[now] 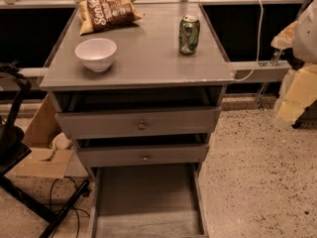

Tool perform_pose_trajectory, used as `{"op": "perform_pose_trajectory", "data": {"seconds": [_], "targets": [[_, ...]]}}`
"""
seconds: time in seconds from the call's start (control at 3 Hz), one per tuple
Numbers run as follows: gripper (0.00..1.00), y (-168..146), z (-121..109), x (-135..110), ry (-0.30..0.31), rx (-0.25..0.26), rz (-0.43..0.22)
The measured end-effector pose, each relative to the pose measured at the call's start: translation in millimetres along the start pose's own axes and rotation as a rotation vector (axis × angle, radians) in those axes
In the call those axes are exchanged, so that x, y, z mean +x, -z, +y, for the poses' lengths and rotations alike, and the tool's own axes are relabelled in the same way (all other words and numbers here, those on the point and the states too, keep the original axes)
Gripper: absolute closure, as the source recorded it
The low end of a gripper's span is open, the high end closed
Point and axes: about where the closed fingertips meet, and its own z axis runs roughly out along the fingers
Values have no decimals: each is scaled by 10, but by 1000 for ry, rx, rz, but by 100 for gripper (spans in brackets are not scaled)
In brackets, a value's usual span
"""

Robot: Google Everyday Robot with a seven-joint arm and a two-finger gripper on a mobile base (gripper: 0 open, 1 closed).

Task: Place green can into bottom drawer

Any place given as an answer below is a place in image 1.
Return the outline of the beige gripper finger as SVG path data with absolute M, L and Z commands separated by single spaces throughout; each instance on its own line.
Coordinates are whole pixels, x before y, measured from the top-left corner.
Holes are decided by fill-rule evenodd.
M 291 69 L 282 82 L 279 98 L 274 105 L 272 124 L 280 129 L 290 128 L 317 100 L 317 65 Z
M 270 45 L 279 50 L 285 50 L 292 47 L 294 29 L 297 22 L 294 21 L 284 28 L 277 36 L 273 38 Z

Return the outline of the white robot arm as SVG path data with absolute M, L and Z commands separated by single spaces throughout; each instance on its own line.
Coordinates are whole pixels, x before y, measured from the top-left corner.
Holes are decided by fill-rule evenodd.
M 287 128 L 317 100 L 317 0 L 275 36 L 270 45 L 279 50 L 292 48 L 293 55 L 304 62 L 304 66 L 292 74 L 286 93 L 275 107 L 273 124 Z

